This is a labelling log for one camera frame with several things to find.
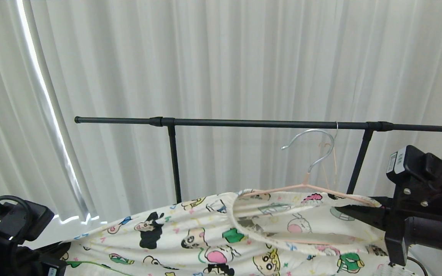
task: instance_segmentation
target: pink clothes hanger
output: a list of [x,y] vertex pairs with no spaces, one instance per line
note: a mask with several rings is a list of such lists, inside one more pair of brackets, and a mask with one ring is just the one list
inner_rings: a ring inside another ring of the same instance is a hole
[[358,202],[361,202],[361,203],[365,204],[366,206],[374,207],[373,203],[371,203],[369,201],[366,201],[365,199],[360,199],[360,198],[352,196],[350,194],[343,194],[342,192],[332,191],[330,189],[325,189],[325,188],[322,188],[322,187],[317,187],[317,186],[313,186],[313,185],[309,185],[308,184],[308,180],[309,180],[309,176],[310,176],[310,173],[312,171],[312,168],[316,164],[318,164],[321,161],[323,161],[323,159],[325,159],[326,157],[328,157],[332,153],[333,147],[335,145],[334,137],[330,133],[328,133],[327,131],[324,131],[324,130],[321,130],[321,129],[308,129],[308,130],[305,130],[302,133],[299,133],[298,135],[294,136],[293,140],[291,140],[288,145],[281,147],[281,150],[289,148],[297,138],[299,138],[300,136],[302,136],[302,135],[304,135],[306,133],[310,133],[310,132],[321,132],[321,133],[324,133],[325,135],[327,135],[330,138],[330,150],[328,150],[328,152],[324,156],[320,157],[317,161],[314,161],[309,166],[308,172],[305,175],[305,178],[304,178],[304,180],[303,180],[303,182],[301,184],[293,185],[293,186],[288,186],[288,187],[280,187],[280,188],[277,188],[277,189],[259,190],[259,191],[256,191],[256,192],[249,192],[248,194],[243,194],[241,196],[242,197],[243,196],[255,196],[257,194],[268,194],[270,192],[287,191],[287,190],[303,187],[303,188],[310,188],[310,189],[313,189],[313,190],[318,191],[318,192],[326,192],[328,194],[334,194],[336,196],[345,197],[346,199],[353,199],[355,201],[358,201]]

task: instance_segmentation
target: curtain fold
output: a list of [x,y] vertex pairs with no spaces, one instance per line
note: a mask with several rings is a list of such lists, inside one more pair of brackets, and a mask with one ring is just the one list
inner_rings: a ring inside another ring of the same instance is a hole
[[0,2],[0,196],[12,194],[84,220],[87,212],[74,200],[44,98],[16,2]]
[[[442,125],[442,2],[26,5],[102,220],[174,203],[167,130],[76,125],[76,115]],[[300,131],[177,127],[183,199],[300,183],[326,142],[312,133],[279,150]],[[337,178],[330,157],[328,184],[322,166],[311,182],[345,191],[362,134],[339,130]],[[375,133],[356,193],[391,195],[388,156],[415,143],[442,155],[442,133]]]

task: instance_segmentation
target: horizontal black bar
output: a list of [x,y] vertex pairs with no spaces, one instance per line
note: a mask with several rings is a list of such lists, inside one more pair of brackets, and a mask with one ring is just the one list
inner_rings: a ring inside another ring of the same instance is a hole
[[[100,118],[100,117],[75,117],[76,123],[106,123],[106,124],[151,124],[156,126],[158,122],[167,117],[153,118]],[[217,120],[217,119],[177,119],[168,118],[175,126],[211,126],[211,127],[258,127],[258,128],[321,128],[336,129],[336,122],[305,122],[305,121],[262,121],[262,120]],[[339,122],[339,129],[370,129],[375,131],[388,130],[414,130],[414,131],[440,131],[442,126],[428,125],[402,125],[388,122]]]

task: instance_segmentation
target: vertical rack post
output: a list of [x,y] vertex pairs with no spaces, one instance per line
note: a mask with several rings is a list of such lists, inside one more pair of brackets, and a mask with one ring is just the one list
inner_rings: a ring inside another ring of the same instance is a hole
[[373,136],[372,129],[366,129],[363,134],[363,141],[361,142],[361,147],[359,148],[358,157],[356,159],[356,164],[354,165],[354,170],[352,171],[351,181],[349,181],[349,186],[347,187],[347,194],[353,194],[356,183],[358,182],[359,173],[361,172],[361,167],[363,167],[364,157],[366,156],[366,151],[368,150],[369,142]]
[[170,152],[172,153],[172,168],[173,168],[173,181],[175,184],[175,197],[177,203],[182,202],[182,192],[180,190],[180,173],[178,170],[178,157],[177,157],[177,141],[175,139],[175,125],[168,126],[168,136],[170,137]]

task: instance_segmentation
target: metal hanger hook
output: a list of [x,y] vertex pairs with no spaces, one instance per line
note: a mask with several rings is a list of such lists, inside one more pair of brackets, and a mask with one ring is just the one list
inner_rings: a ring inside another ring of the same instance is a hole
[[317,161],[314,161],[314,162],[308,167],[308,173],[310,173],[310,172],[312,171],[312,168],[313,168],[316,164],[318,164],[318,163],[320,163],[321,161],[323,161],[323,159],[327,158],[327,157],[330,155],[330,153],[332,153],[332,151],[333,151],[333,146],[334,146],[334,141],[335,141],[335,140],[334,140],[333,136],[332,136],[330,133],[328,133],[327,131],[321,130],[321,129],[308,129],[308,130],[305,130],[305,131],[303,131],[302,133],[300,133],[300,134],[294,136],[293,140],[291,140],[291,141],[289,142],[288,145],[286,145],[286,146],[284,146],[284,147],[281,147],[281,150],[285,150],[285,149],[287,149],[288,147],[290,147],[290,146],[294,143],[294,141],[295,141],[296,139],[298,139],[298,137],[300,137],[300,136],[302,136],[302,135],[304,135],[304,134],[306,134],[306,133],[310,133],[310,132],[321,132],[321,133],[327,135],[328,138],[330,138],[330,149],[328,150],[328,152],[327,152],[324,156],[320,157]]

